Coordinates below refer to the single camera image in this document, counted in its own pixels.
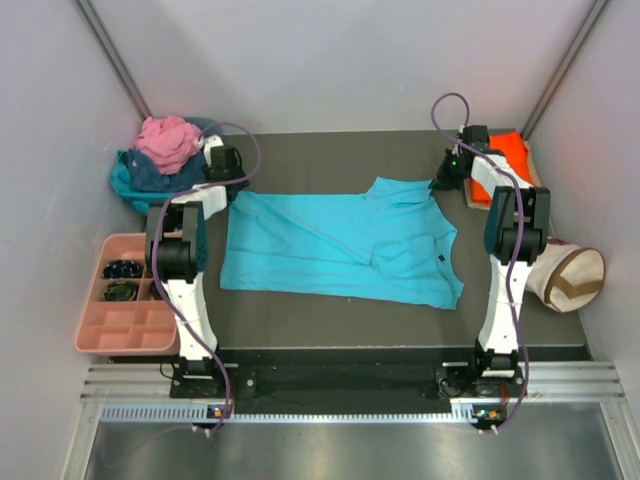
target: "beige and brown bag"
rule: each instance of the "beige and brown bag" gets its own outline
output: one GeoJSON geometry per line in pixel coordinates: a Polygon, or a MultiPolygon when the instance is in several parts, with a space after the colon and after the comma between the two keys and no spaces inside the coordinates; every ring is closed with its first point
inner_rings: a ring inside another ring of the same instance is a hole
{"type": "Polygon", "coordinates": [[[585,306],[602,290],[605,265],[595,248],[549,238],[527,279],[527,290],[558,312],[585,306]]]}

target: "pile of clothes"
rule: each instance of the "pile of clothes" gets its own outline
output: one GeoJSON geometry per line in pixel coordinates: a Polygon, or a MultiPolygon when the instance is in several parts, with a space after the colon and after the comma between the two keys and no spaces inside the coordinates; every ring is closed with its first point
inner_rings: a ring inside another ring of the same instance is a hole
{"type": "Polygon", "coordinates": [[[202,183],[206,160],[198,144],[201,136],[200,128],[183,118],[147,118],[134,148],[118,152],[113,189],[146,215],[152,202],[202,183]]]}

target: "turquoise t-shirt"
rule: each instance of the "turquoise t-shirt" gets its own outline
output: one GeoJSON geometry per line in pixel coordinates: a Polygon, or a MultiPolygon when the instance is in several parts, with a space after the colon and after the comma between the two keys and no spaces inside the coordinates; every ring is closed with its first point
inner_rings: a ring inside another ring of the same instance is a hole
{"type": "Polygon", "coordinates": [[[359,195],[240,192],[220,286],[454,309],[457,231],[429,193],[428,181],[384,178],[359,195]]]}

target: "metal pole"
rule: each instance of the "metal pole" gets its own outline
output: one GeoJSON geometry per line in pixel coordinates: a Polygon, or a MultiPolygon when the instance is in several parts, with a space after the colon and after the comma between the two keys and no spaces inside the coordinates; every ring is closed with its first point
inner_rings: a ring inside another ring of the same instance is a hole
{"type": "Polygon", "coordinates": [[[144,97],[140,93],[138,86],[131,76],[131,73],[129,73],[129,69],[111,41],[98,12],[96,12],[96,9],[91,4],[91,0],[73,0],[73,3],[76,4],[78,11],[87,23],[96,42],[100,46],[100,49],[104,53],[105,57],[107,57],[114,73],[118,77],[120,85],[122,85],[122,88],[129,97],[133,107],[138,112],[140,118],[144,120],[145,118],[150,117],[151,111],[149,110],[147,102],[145,102],[144,97]]]}
{"type": "Polygon", "coordinates": [[[569,44],[569,48],[567,48],[567,51],[562,56],[562,60],[560,61],[558,68],[556,68],[551,80],[549,80],[544,92],[536,103],[533,112],[531,112],[531,115],[529,115],[529,118],[522,128],[522,138],[525,140],[528,140],[533,134],[538,122],[540,122],[540,118],[542,118],[542,115],[549,107],[549,103],[551,103],[551,100],[558,92],[560,85],[562,85],[562,82],[587,43],[589,36],[593,33],[596,25],[604,16],[605,10],[611,4],[611,1],[612,0],[595,0],[591,5],[591,8],[587,12],[585,19],[578,29],[578,32],[569,44]]]}

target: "reflective metal surface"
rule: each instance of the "reflective metal surface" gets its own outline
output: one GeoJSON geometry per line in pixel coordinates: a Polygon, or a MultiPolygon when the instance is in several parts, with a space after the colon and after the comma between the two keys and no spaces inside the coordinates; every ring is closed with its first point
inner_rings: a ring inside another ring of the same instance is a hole
{"type": "Polygon", "coordinates": [[[228,425],[211,439],[102,424],[87,480],[621,479],[597,404],[525,405],[498,437],[467,425],[228,425]]]}

